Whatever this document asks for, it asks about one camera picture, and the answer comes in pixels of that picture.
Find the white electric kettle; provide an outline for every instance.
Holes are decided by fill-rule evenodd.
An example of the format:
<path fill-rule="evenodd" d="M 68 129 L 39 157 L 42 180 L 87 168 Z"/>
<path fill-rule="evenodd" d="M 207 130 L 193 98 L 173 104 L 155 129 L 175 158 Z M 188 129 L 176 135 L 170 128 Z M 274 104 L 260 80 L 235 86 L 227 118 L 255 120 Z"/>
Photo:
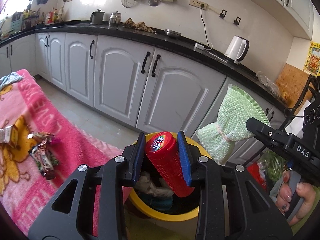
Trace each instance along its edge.
<path fill-rule="evenodd" d="M 239 36 L 234 36 L 225 56 L 234 60 L 236 64 L 239 64 L 239 62 L 244 59 L 245 55 L 247 55 L 249 45 L 248 40 Z"/>

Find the green mesh bag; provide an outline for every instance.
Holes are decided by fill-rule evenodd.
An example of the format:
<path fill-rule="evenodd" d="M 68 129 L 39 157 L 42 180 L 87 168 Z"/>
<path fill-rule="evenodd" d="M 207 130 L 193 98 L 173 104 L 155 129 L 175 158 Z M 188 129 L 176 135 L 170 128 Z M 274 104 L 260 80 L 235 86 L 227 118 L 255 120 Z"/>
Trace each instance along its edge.
<path fill-rule="evenodd" d="M 229 84 L 219 109 L 218 119 L 196 131 L 201 145 L 216 163 L 224 165 L 230 157 L 236 141 L 254 136 L 246 128 L 249 118 L 256 118 L 270 126 L 270 122 L 258 103 L 242 89 Z"/>

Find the black countertop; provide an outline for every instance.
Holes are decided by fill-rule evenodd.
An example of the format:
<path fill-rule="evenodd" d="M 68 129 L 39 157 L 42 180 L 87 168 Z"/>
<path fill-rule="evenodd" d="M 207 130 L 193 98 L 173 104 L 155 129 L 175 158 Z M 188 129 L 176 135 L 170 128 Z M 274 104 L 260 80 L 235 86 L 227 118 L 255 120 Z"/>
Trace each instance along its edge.
<path fill-rule="evenodd" d="M 147 33 L 143 31 L 137 31 L 132 29 L 126 29 L 122 26 L 120 27 L 110 27 L 108 25 L 92 25 L 87 23 L 82 23 L 81 21 L 75 22 L 65 22 L 56 25 L 42 26 L 34 28 L 29 31 L 24 31 L 11 36 L 9 39 L 0 43 L 0 47 L 16 40 L 21 37 L 41 32 L 67 32 L 67 33 L 81 33 L 89 35 L 107 35 L 118 38 L 123 38 L 131 41 L 137 41 L 144 44 L 148 44 L 160 49 L 164 49 L 175 54 L 187 57 L 191 60 L 199 62 L 212 68 L 226 76 L 232 78 L 233 80 L 239 82 L 250 90 L 254 91 L 256 94 L 267 100 L 273 106 L 277 107 L 280 111 L 284 112 L 287 106 L 280 100 L 278 100 L 264 85 L 262 85 L 255 73 L 243 65 L 236 65 L 228 57 L 225 57 L 222 53 L 211 50 L 211 53 L 207 51 L 194 51 L 195 41 L 190 40 L 185 37 L 179 39 L 172 39 L 164 35 L 164 31 L 156 30 L 157 34 Z M 223 59 L 225 62 L 217 60 L 212 54 Z"/>

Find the green vegetables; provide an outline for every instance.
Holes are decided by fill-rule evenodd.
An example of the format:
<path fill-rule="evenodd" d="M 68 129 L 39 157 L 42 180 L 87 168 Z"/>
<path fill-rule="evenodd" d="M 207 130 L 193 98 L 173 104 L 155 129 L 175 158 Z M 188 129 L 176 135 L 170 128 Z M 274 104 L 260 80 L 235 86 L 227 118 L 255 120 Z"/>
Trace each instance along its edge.
<path fill-rule="evenodd" d="M 269 179 L 276 183 L 281 178 L 287 161 L 273 151 L 267 150 L 257 163 L 266 172 Z"/>

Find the pink blanket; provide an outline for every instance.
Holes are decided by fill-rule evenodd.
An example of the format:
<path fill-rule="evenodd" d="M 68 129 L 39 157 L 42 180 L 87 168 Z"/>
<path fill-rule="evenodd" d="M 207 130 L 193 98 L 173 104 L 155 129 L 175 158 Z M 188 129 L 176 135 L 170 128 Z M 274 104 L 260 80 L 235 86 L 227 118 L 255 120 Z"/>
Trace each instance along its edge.
<path fill-rule="evenodd" d="M 23 76 L 22 81 L 0 91 L 0 128 L 16 124 L 19 134 L 15 149 L 0 144 L 0 201 L 20 230 L 27 234 L 42 208 L 79 165 L 100 166 L 122 151 L 73 126 L 47 99 L 27 70 L 20 70 L 18 74 Z M 50 132 L 60 140 L 52 147 L 60 161 L 53 180 L 43 178 L 28 155 L 35 142 L 26 136 L 33 131 Z M 124 200 L 130 190 L 123 189 Z"/>

